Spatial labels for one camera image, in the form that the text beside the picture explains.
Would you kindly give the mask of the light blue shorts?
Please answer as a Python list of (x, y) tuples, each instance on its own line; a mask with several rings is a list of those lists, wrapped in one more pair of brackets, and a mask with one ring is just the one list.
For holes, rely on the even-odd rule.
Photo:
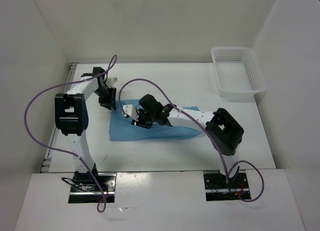
[(109, 140), (112, 142), (187, 140), (203, 134), (202, 131), (188, 127), (169, 127), (157, 123), (154, 123), (150, 129), (134, 126), (129, 118), (123, 117), (120, 103), (117, 101), (115, 104), (116, 110), (111, 112), (109, 124)]

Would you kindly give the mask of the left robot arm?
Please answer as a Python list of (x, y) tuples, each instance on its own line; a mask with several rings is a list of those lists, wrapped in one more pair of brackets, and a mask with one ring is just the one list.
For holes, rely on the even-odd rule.
[(75, 172), (73, 183), (83, 185), (94, 191), (100, 185), (96, 164), (91, 157), (87, 142), (86, 130), (89, 126), (89, 115), (86, 100), (92, 95), (98, 96), (101, 107), (110, 111), (116, 110), (116, 78), (107, 85), (107, 71), (94, 67), (91, 73), (81, 75), (81, 82), (65, 93), (58, 93), (54, 98), (55, 125), (68, 141), (74, 153)]

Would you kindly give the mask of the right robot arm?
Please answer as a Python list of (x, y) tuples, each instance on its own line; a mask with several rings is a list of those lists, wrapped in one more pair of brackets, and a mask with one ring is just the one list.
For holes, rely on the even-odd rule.
[(162, 105), (150, 94), (143, 96), (138, 104), (140, 109), (133, 104), (123, 106), (124, 113), (132, 118), (132, 125), (151, 129), (154, 124), (158, 124), (204, 132), (221, 159), (220, 184), (230, 188), (237, 182), (239, 165), (236, 151), (242, 142), (244, 129), (226, 109), (199, 111), (171, 103)]

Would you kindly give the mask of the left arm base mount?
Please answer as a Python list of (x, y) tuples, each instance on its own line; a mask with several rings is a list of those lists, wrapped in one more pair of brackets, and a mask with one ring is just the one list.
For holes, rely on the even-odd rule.
[[(69, 204), (97, 204), (99, 201), (103, 201), (102, 192), (90, 174), (87, 179), (83, 178), (82, 180), (75, 175), (73, 178), (63, 179), (70, 185)], [(114, 203), (117, 174), (99, 173), (96, 179), (106, 195), (106, 202)]]

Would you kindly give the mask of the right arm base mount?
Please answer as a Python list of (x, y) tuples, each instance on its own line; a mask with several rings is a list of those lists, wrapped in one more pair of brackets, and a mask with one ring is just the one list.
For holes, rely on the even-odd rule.
[(229, 183), (218, 171), (203, 173), (206, 201), (251, 200), (247, 175), (240, 171)]

